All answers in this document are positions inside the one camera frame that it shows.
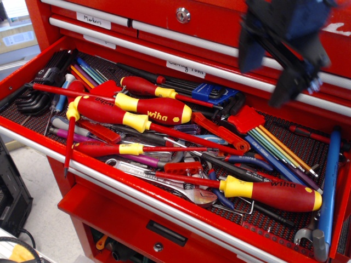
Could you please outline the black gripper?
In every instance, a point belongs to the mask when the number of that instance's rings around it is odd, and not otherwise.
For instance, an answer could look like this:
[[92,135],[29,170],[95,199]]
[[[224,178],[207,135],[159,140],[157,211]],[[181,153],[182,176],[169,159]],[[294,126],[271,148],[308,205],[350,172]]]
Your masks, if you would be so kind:
[[[247,73],[261,67],[268,52],[283,67],[269,99],[281,107],[306,90],[318,92],[322,67],[331,63],[319,39],[335,1],[246,1],[247,13],[239,37],[239,69]],[[297,59],[291,51],[301,54]]]

